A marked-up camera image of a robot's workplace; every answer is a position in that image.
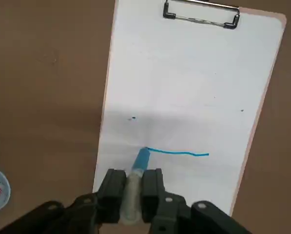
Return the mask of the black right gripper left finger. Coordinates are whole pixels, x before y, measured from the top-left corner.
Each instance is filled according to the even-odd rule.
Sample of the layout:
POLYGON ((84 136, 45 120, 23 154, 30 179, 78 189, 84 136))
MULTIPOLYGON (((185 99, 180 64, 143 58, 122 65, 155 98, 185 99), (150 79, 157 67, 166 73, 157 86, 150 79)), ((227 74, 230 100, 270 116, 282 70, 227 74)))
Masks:
POLYGON ((126 173, 109 169, 99 190, 65 207, 45 202, 0 229, 0 234, 97 234, 102 224, 118 223, 126 173))

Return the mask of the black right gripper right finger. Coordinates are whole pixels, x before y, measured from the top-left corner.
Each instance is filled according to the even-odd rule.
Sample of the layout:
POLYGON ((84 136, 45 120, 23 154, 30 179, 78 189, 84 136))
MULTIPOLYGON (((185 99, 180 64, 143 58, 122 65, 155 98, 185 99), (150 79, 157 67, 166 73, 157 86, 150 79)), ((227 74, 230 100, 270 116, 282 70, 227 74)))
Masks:
POLYGON ((150 234, 249 234, 245 227, 209 201, 186 204, 165 190, 161 169, 146 170, 141 180, 142 219, 150 234))

